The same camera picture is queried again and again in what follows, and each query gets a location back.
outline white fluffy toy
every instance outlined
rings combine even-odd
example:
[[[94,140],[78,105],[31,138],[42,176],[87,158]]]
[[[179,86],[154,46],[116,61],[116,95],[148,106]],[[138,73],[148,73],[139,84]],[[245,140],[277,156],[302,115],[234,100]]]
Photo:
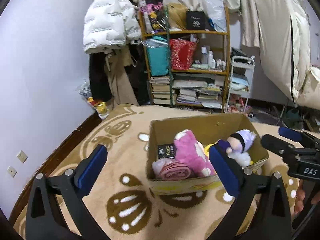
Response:
[[[253,161],[247,151],[252,146],[256,136],[254,132],[246,129],[231,134],[227,139],[231,146],[226,150],[228,157],[234,159],[241,167],[252,165]]]

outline human hand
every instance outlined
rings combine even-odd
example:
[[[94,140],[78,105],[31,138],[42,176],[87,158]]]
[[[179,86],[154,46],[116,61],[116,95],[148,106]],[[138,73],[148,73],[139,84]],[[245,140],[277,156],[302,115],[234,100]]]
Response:
[[[300,179],[299,186],[296,193],[296,201],[294,203],[294,213],[297,214],[303,210],[303,200],[306,197],[306,193],[303,190],[303,180]],[[320,191],[313,197],[311,204],[317,204],[320,201]]]

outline black pants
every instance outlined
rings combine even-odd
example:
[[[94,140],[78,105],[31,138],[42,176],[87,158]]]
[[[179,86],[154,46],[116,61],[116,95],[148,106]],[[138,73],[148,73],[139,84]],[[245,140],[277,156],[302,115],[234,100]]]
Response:
[[[106,55],[101,53],[90,54],[89,79],[93,100],[107,102],[112,98],[108,77],[104,72]]]

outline pink rolled cloth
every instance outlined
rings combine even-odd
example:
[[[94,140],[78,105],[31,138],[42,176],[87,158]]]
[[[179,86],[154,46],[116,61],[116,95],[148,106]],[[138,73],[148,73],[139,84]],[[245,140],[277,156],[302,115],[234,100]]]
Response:
[[[156,177],[162,180],[182,180],[192,173],[184,163],[168,158],[161,158],[154,162],[152,168]]]

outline black zipper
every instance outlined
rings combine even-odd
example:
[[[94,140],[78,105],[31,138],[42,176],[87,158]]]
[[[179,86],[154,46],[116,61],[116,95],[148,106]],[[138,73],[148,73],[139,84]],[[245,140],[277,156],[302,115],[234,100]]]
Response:
[[[292,29],[292,18],[290,17],[290,25],[291,25],[291,97],[292,101],[295,103],[293,98],[293,74],[294,74],[294,61],[293,61],[293,29]]]

